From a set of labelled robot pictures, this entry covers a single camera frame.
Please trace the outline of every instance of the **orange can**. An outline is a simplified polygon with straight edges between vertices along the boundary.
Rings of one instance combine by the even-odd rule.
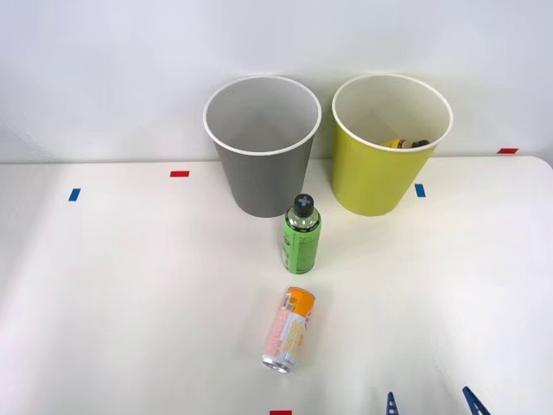
[[[287,374],[296,364],[314,304],[315,296],[309,291],[297,287],[286,290],[265,343],[265,366]]]

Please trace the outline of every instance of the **bottle cap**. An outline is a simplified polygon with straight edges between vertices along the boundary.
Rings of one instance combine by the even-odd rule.
[[[315,201],[310,195],[302,193],[294,199],[294,212],[301,218],[307,218],[313,213]]]
[[[411,149],[415,149],[416,147],[423,147],[424,145],[429,145],[429,144],[430,144],[430,141],[429,141],[429,140],[415,141],[415,142],[411,145]]]

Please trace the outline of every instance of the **white bin rim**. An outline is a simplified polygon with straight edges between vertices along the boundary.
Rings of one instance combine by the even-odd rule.
[[[392,77],[392,78],[402,78],[404,80],[410,80],[412,82],[415,82],[415,83],[419,84],[420,86],[423,86],[423,87],[429,89],[439,100],[442,101],[442,103],[448,109],[449,125],[448,125],[448,128],[446,129],[446,131],[443,133],[443,135],[440,138],[438,138],[437,140],[433,141],[432,143],[424,145],[422,147],[416,147],[415,149],[392,149],[391,147],[384,147],[383,145],[378,145],[378,144],[368,142],[368,141],[364,140],[363,138],[357,136],[356,134],[353,134],[341,122],[340,117],[338,117],[338,114],[336,113],[336,100],[337,100],[338,96],[340,95],[340,93],[348,85],[350,85],[353,82],[356,82],[358,80],[362,80],[362,79],[365,79],[365,78],[372,78],[372,77],[375,77],[375,76],[388,76],[388,77]],[[449,134],[449,132],[451,131],[451,128],[453,127],[453,111],[451,110],[451,106],[449,105],[449,102],[443,97],[443,95],[441,93],[439,93],[434,87],[428,85],[427,83],[422,82],[421,80],[418,80],[418,79],[415,79],[415,78],[411,78],[410,76],[407,76],[407,75],[402,75],[400,73],[386,73],[386,72],[382,72],[382,73],[376,72],[376,73],[369,73],[369,74],[366,73],[364,75],[360,75],[360,76],[357,76],[355,78],[350,79],[348,82],[346,82],[340,88],[338,88],[338,91],[336,91],[336,93],[334,94],[334,97],[332,99],[332,114],[334,115],[334,119],[336,120],[336,123],[349,136],[355,138],[357,141],[359,141],[360,143],[362,143],[364,145],[368,145],[369,147],[373,147],[374,149],[389,151],[389,152],[392,152],[392,153],[416,153],[418,151],[424,151],[424,150],[431,149],[432,147],[436,147]]]
[[[306,93],[308,93],[308,95],[316,103],[316,105],[317,105],[317,121],[315,122],[315,126],[313,127],[313,130],[311,130],[309,132],[309,134],[307,134],[302,140],[298,141],[295,144],[290,145],[289,147],[285,147],[283,149],[278,149],[278,150],[273,150],[273,151],[246,151],[246,150],[237,149],[237,148],[232,147],[232,146],[230,146],[226,143],[223,143],[217,137],[215,137],[215,135],[213,134],[213,132],[209,128],[209,125],[207,125],[207,110],[209,110],[209,106],[211,105],[212,101],[217,97],[217,95],[219,95],[219,93],[221,93],[222,91],[224,91],[226,88],[228,88],[230,86],[233,86],[233,85],[238,84],[239,82],[243,82],[245,80],[254,80],[254,79],[259,79],[259,78],[273,79],[273,80],[284,80],[284,81],[290,82],[291,84],[299,86]],[[296,148],[300,147],[301,145],[305,144],[307,141],[309,141],[309,139],[319,129],[319,126],[321,125],[321,120],[322,120],[321,103],[319,102],[319,100],[317,99],[315,94],[309,88],[307,88],[305,85],[303,85],[302,83],[300,83],[296,80],[291,80],[290,78],[286,78],[286,77],[278,76],[278,75],[245,76],[243,78],[233,80],[232,82],[229,82],[228,84],[223,85],[221,88],[219,88],[217,91],[215,91],[215,93],[209,98],[209,100],[207,101],[206,106],[204,108],[204,114],[203,114],[204,128],[206,129],[207,134],[209,135],[209,137],[211,137],[211,139],[215,143],[220,145],[221,147],[223,147],[223,148],[225,148],[229,151],[232,151],[234,153],[242,154],[244,156],[275,156],[277,154],[282,154],[282,153],[286,153],[288,151],[292,151],[293,149],[296,149]]]

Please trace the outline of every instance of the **blue tape marker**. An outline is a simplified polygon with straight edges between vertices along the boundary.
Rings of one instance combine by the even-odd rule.
[[[71,192],[71,195],[69,196],[69,201],[77,201],[77,198],[79,197],[80,188],[74,188]]]
[[[424,186],[422,184],[416,184],[415,190],[418,197],[426,197],[426,193],[424,193]]]
[[[396,400],[392,392],[388,393],[388,402],[386,402],[386,415],[399,415],[397,411]]]
[[[463,394],[473,415],[492,415],[468,386],[463,387]]]

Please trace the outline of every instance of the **bottle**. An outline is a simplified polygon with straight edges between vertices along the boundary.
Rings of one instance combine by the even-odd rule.
[[[284,215],[283,264],[293,274],[304,274],[313,268],[321,216],[310,195],[301,194]]]
[[[420,140],[411,142],[409,140],[402,140],[396,138],[395,140],[387,141],[382,144],[384,147],[391,147],[392,149],[415,149],[416,147],[423,147],[424,145],[430,144],[429,140]]]

